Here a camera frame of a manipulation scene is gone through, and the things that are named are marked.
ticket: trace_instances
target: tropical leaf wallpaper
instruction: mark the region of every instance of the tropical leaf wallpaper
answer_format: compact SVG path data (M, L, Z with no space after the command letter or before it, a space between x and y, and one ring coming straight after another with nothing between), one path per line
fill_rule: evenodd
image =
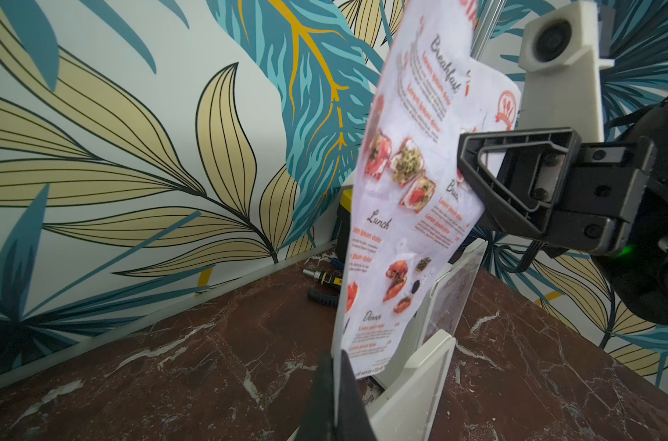
M0 374L329 241L405 0L25 3L0 0ZM522 86L524 23L566 3L508 0L482 61ZM668 1L599 3L612 119L668 93ZM486 268L668 392L668 327L589 256L510 274L528 241L474 234Z

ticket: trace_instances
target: green led light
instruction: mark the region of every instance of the green led light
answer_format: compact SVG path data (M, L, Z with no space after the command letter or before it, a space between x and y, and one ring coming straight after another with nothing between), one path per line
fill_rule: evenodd
M623 251L621 251L621 254L619 254L616 257L619 257L619 258L625 257L625 256L629 255L631 252L633 252L634 250L635 250L635 245L632 245L632 244L629 243L625 246L625 248L623 248Z

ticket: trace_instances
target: beige leaf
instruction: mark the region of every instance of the beige leaf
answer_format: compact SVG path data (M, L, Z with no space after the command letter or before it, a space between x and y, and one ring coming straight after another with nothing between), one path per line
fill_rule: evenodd
M657 374L660 354L635 344L627 344L609 352L616 360L626 365L636 374L646 377ZM665 360L665 369L668 368L668 356Z
M400 22L402 22L402 4L405 0L394 0L392 4L392 13L390 14L390 34L395 35L398 28L400 28Z
M62 48L54 92L0 8L0 62L40 100L77 125L168 173L193 192L204 188L182 167L160 122L143 103Z
M159 277L186 271L187 269L209 267L221 262L254 260L269 256L270 253L261 242L247 238L224 239L200 246L156 265L118 272L117 274L134 277Z
M191 215L196 208L159 207L83 222L45 224L44 229L65 236L107 245L132 247ZM219 234L251 232L246 225L203 209L201 215L148 245L162 247L183 245Z
M119 165L73 159L0 161L0 206L27 207L49 183L47 205L90 205L176 190L155 176Z
M237 66L223 68L202 92L197 108L197 142L216 194L224 204L249 217L256 157L236 112Z
M309 234L314 237L314 227L309 230ZM293 258L305 251L310 251L312 248L314 248L314 245L312 245L312 241L309 240L309 236L303 234L301 238L289 244L287 247L287 258Z
M587 255L584 252L572 251L576 254ZM606 298L611 294L608 290L608 284L606 279L603 278L599 269L594 265L594 261L591 259L576 258L571 255L562 254L561 256L555 259L557 263L562 265L564 268L567 268L569 271L574 272L587 281L591 282L594 287L596 287Z
M601 298L584 282L552 269L540 261L534 261L535 268L552 282L564 295L568 295L574 303L594 322L600 330L606 330L608 317L606 305Z
M356 15L358 14L358 9L360 7L361 7L361 0L348 0L347 2L339 6L339 9L341 9L341 13L344 14L346 22L349 24L349 27L351 29L354 28Z
M340 5L339 9L354 35L373 47L382 25L381 1L350 0Z
M615 309L615 324L613 331L616 334L633 334L655 327L655 323L648 322L631 313L622 301Z
M371 47L374 47L375 39L378 38L378 31L381 29L381 24L382 15L380 0L362 0L361 7L358 8L356 27L354 28L356 37L364 40Z
M64 130L41 116L0 98L0 148L51 156L98 159Z
M277 250L287 237L292 225L292 210L297 193L297 182L282 168L270 180L260 198L262 232Z

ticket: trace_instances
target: screw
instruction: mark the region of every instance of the screw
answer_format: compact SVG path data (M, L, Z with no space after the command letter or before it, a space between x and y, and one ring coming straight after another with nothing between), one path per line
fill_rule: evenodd
M535 189L532 192L532 197L537 200L545 200L547 199L547 196L549 196L549 193L547 193L547 190L545 189Z
M550 152L545 155L542 162L547 166L556 165L559 162L559 156L554 152Z
M589 239L598 239L601 237L601 233L603 233L603 228L600 225L591 224L584 228L584 235Z

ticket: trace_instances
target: wall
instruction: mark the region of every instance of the wall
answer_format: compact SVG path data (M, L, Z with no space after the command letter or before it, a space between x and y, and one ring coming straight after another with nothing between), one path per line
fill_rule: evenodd
M329 242L382 64L336 5L26 3L0 0L0 374Z

